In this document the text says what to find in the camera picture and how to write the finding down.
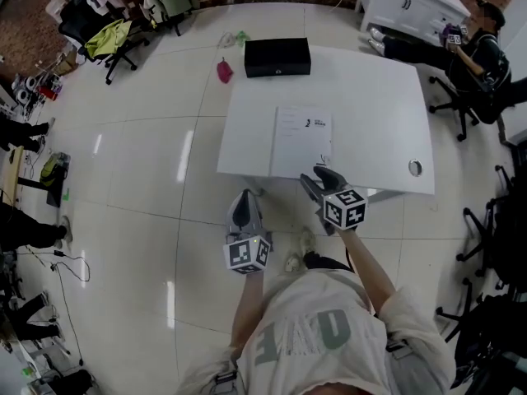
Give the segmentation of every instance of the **white table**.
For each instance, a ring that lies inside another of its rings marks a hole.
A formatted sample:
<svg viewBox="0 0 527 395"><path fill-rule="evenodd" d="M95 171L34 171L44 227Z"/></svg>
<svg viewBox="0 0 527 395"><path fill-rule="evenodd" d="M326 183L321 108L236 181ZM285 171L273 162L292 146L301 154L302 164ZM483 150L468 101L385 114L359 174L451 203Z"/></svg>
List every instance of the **white table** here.
<svg viewBox="0 0 527 395"><path fill-rule="evenodd" d="M220 173L269 177L278 106L311 105L333 115L332 169L352 186L379 192L434 194L430 128L415 67L343 49L310 46L309 76L235 84L217 164ZM408 163L418 160L416 177Z"/></svg>

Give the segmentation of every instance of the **round hole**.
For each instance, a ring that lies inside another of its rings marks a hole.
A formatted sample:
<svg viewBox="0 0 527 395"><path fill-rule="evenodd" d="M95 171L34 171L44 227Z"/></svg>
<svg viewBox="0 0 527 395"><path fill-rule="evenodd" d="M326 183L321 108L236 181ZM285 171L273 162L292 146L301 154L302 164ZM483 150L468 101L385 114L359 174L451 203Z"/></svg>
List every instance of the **round hole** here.
<svg viewBox="0 0 527 395"><path fill-rule="evenodd" d="M413 177L419 177L422 174L422 164L419 160L408 162L408 169Z"/></svg>

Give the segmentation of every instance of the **yellow-green cloth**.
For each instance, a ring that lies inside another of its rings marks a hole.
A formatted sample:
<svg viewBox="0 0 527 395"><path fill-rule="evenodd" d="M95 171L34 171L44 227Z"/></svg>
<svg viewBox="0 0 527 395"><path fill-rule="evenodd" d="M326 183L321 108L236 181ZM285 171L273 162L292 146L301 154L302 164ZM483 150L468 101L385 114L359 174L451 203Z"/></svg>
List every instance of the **yellow-green cloth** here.
<svg viewBox="0 0 527 395"><path fill-rule="evenodd" d="M126 41L131 25L131 21L125 22L119 19L105 26L96 36L84 44L90 57L117 53L117 49Z"/></svg>

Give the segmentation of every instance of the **paper document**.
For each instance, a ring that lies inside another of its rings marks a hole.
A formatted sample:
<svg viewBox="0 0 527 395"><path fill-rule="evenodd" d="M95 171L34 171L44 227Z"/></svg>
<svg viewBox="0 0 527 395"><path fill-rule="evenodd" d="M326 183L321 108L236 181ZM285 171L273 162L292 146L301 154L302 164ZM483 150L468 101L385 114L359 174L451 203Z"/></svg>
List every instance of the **paper document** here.
<svg viewBox="0 0 527 395"><path fill-rule="evenodd" d="M315 165L331 168L331 113L318 107L277 107L271 176L299 179Z"/></svg>

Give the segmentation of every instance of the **pink bag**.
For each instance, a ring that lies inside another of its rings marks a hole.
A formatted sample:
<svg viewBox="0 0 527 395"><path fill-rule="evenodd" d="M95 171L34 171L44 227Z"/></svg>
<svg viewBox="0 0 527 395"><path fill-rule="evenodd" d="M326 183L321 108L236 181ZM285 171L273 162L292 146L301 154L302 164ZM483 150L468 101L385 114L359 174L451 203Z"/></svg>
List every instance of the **pink bag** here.
<svg viewBox="0 0 527 395"><path fill-rule="evenodd" d="M234 72L232 71L231 66L229 66L229 63L226 62L225 59L217 64L217 76L223 83L229 83L233 74Z"/></svg>

